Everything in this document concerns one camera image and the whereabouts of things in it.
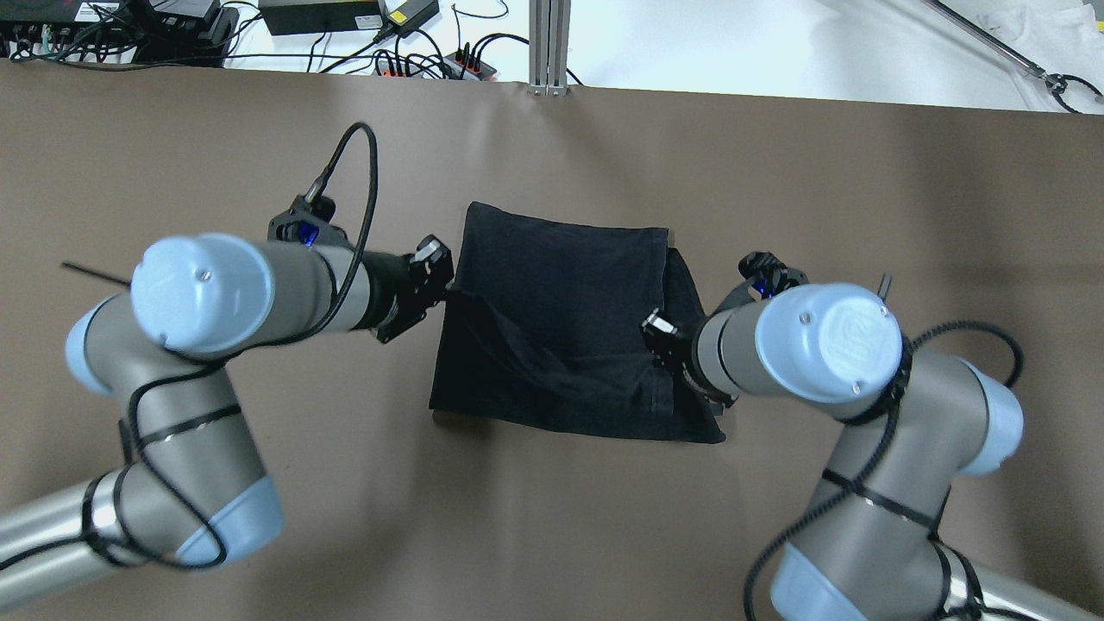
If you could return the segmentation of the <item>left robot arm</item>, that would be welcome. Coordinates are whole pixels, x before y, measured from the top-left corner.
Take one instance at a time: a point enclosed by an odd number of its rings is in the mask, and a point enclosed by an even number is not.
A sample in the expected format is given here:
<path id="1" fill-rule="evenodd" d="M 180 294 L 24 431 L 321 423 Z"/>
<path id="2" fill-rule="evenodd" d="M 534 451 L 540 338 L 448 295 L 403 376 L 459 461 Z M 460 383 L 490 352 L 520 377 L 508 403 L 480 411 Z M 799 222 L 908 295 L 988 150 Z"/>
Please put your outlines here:
<path id="1" fill-rule="evenodd" d="M 147 562 L 204 571 L 261 550 L 282 531 L 282 504 L 229 362 L 326 333 L 389 343 L 453 274 L 433 235 L 405 254 L 221 233 L 147 248 L 128 290 L 66 341 L 72 373 L 121 406 L 123 466 L 3 516 L 4 580 L 79 581 Z"/>

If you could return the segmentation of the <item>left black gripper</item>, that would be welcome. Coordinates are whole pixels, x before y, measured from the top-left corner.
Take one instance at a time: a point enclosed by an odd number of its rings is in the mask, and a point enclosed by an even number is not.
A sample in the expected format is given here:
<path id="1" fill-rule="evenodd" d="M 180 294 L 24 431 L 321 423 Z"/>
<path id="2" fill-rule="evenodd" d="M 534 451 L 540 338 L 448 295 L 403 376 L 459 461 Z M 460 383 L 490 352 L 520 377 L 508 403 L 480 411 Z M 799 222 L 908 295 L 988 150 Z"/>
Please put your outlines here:
<path id="1" fill-rule="evenodd" d="M 379 343 L 394 341 L 426 318 L 446 298 L 455 278 L 450 248 L 436 235 L 421 240 L 403 255 L 371 252 L 362 257 L 369 276 L 369 302 L 362 328 Z"/>

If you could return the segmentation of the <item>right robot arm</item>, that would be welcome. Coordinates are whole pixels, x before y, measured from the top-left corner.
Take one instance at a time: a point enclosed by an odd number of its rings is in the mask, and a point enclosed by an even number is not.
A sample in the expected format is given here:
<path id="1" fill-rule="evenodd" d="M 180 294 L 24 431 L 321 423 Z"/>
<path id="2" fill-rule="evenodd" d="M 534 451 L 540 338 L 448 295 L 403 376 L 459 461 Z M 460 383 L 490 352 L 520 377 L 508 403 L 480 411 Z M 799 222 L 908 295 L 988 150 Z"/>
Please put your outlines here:
<path id="1" fill-rule="evenodd" d="M 737 288 L 705 322 L 661 310 L 640 326 L 655 357 L 722 406 L 793 398 L 841 423 L 811 503 L 753 564 L 781 565 L 769 604 L 785 620 L 1091 620 L 1078 606 L 973 564 L 940 538 L 954 480 L 989 474 L 1025 434 L 1008 381 L 911 341 L 859 285 Z"/>

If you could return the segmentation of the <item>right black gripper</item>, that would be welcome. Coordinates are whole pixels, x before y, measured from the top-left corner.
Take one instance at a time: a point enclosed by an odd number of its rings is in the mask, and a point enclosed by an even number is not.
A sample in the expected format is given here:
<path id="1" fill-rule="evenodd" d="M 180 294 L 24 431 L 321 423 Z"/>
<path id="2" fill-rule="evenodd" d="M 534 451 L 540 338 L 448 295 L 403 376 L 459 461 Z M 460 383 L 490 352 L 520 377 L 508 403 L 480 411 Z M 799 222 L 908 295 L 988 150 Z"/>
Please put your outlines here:
<path id="1" fill-rule="evenodd" d="M 698 361 L 696 346 L 703 326 L 704 318 L 675 322 L 673 316 L 662 308 L 655 308 L 640 323 L 640 334 L 646 349 L 652 354 L 655 365 L 666 369 L 707 401 L 730 408 L 737 402 L 737 394 L 721 392 L 716 386 L 711 385 Z"/>

